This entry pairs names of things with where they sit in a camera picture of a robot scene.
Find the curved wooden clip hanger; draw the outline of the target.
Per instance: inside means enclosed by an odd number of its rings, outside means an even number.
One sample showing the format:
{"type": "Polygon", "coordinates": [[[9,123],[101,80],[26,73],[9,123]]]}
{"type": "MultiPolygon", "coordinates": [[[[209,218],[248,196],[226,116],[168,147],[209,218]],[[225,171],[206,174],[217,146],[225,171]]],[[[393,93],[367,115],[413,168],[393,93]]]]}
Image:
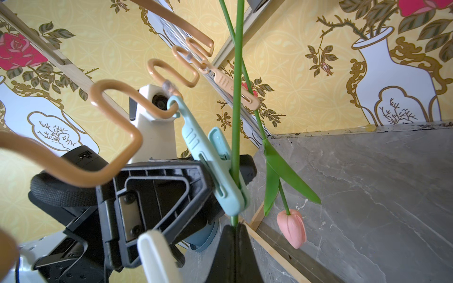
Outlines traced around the curved wooden clip hanger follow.
{"type": "Polygon", "coordinates": [[[68,185],[102,189],[104,185],[115,182],[118,176],[130,169],[128,161],[143,144],[143,136],[139,129],[105,100],[103,96],[105,90],[114,89],[126,94],[154,118],[182,116],[185,121],[182,135],[193,157],[193,163],[199,166],[202,178],[211,179],[212,183],[204,185],[179,215],[170,212],[172,218],[170,222],[166,219],[161,220],[153,228],[146,228],[133,241],[138,249],[139,261],[145,269],[147,280],[156,283],[174,283],[178,280],[179,274],[172,260],[170,244],[198,213],[208,197],[215,195],[223,211],[231,217],[231,225],[225,226],[222,231],[207,281],[260,283],[263,279],[250,242],[248,226],[239,221],[240,213],[248,206],[247,187],[240,172],[239,140],[234,138],[233,143],[229,144],[222,131],[216,128],[205,134],[184,103],[182,95],[171,87],[170,81],[163,79],[156,72],[157,66],[167,69],[170,73],[173,73],[174,69],[160,60],[151,60],[148,63],[152,77],[160,81],[164,90],[170,93],[166,110],[157,108],[137,90],[121,81],[102,80],[90,87],[88,97],[92,105],[128,132],[132,139],[130,145],[101,170],[85,171],[17,134],[1,133],[1,147],[33,160],[43,166],[51,176],[68,185]]]}

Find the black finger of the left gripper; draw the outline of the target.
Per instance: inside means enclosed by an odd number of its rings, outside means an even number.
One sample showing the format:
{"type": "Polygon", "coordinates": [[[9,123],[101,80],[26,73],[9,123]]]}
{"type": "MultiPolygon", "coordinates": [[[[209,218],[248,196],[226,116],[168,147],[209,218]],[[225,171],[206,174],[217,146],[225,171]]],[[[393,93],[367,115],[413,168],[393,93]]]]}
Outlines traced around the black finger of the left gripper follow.
{"type": "MultiPolygon", "coordinates": [[[[252,156],[248,154],[242,154],[240,156],[240,172],[246,185],[256,177],[257,168],[252,156]]],[[[215,195],[211,194],[204,205],[201,207],[200,211],[193,217],[193,219],[191,219],[189,224],[187,224],[186,227],[184,227],[184,229],[181,231],[181,233],[176,237],[173,246],[176,246],[177,243],[180,246],[184,246],[183,244],[185,244],[188,246],[186,247],[186,249],[189,250],[189,244],[187,244],[184,239],[200,231],[207,224],[212,224],[213,222],[217,221],[224,213],[224,206],[230,210],[232,204],[233,201],[226,201],[223,197],[221,198],[221,202],[219,203],[215,195]]]]}

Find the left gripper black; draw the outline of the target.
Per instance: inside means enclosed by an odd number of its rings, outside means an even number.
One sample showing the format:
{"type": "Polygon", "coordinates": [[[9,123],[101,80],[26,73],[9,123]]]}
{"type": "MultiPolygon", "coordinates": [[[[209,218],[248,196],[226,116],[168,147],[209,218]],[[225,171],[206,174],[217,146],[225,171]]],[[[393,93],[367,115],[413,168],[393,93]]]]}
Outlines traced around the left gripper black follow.
{"type": "Polygon", "coordinates": [[[107,283],[111,269],[141,264],[142,233],[158,230],[175,245],[214,222],[214,179],[196,160],[127,165],[96,190],[42,171],[28,198],[65,227],[63,239],[33,265],[48,283],[107,283]]]}

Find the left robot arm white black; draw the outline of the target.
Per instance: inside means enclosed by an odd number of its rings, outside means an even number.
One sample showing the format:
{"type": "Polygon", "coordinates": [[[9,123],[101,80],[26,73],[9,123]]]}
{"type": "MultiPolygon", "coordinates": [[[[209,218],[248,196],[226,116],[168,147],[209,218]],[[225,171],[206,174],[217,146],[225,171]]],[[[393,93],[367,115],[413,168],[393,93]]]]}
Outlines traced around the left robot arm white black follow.
{"type": "Polygon", "coordinates": [[[31,181],[29,200],[64,230],[20,246],[11,283],[106,283],[112,272],[141,264],[138,239],[163,233],[177,266],[177,244],[202,251],[224,211],[208,167],[192,157],[127,165],[109,183],[83,189],[47,172],[31,181]]]}

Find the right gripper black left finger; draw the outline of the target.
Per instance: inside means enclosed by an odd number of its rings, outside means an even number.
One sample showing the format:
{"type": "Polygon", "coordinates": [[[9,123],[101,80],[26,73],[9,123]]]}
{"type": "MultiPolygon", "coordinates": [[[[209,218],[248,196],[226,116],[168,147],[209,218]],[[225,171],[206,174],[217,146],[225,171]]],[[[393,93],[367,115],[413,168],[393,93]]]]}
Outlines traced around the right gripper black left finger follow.
{"type": "Polygon", "coordinates": [[[235,282],[235,252],[235,228],[230,225],[224,226],[206,283],[235,282]]]}

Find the blue artificial tulip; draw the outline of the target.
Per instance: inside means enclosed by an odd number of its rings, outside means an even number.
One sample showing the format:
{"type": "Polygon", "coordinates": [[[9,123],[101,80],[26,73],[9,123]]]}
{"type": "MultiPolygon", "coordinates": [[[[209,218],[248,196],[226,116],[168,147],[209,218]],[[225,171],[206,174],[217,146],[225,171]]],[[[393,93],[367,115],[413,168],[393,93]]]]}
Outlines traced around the blue artificial tulip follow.
{"type": "Polygon", "coordinates": [[[234,96],[233,96],[233,116],[232,116],[232,156],[231,156],[231,174],[237,185],[241,188],[240,183],[240,122],[241,122],[241,77],[243,63],[243,26],[244,26],[244,7],[245,1],[237,1],[237,19],[235,35],[232,37],[235,44],[235,61],[234,61],[234,96]]]}

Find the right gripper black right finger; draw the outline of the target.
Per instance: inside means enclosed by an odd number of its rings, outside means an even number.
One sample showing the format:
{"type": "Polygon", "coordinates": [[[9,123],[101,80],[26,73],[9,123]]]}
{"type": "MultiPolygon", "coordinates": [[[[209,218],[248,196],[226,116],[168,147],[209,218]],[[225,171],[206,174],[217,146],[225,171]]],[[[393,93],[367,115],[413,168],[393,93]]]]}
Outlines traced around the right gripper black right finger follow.
{"type": "Polygon", "coordinates": [[[238,224],[235,229],[235,282],[263,283],[247,227],[238,224]]]}

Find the pink artificial tulip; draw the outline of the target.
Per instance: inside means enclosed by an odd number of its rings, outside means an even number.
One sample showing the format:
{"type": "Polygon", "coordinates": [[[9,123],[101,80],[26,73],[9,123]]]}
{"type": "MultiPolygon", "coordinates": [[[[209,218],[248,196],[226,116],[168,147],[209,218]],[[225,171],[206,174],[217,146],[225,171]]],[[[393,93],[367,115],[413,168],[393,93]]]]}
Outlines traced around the pink artificial tulip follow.
{"type": "MultiPolygon", "coordinates": [[[[230,32],[230,36],[235,47],[235,65],[234,65],[234,86],[242,85],[242,79],[247,86],[246,93],[251,94],[254,98],[250,76],[243,59],[243,25],[244,25],[244,1],[237,2],[237,26],[232,26],[232,21],[224,1],[220,1],[220,6],[224,13],[225,22],[230,32]]],[[[303,217],[299,211],[290,209],[285,197],[281,181],[285,181],[298,193],[302,194],[307,200],[320,204],[321,200],[310,186],[292,169],[292,167],[282,158],[276,149],[269,142],[264,131],[264,126],[257,110],[254,111],[258,128],[263,140],[264,154],[266,161],[266,183],[265,199],[263,203],[263,212],[267,216],[273,207],[276,197],[280,195],[284,205],[284,211],[277,215],[277,224],[289,244],[299,249],[307,241],[306,230],[303,217]]]]}

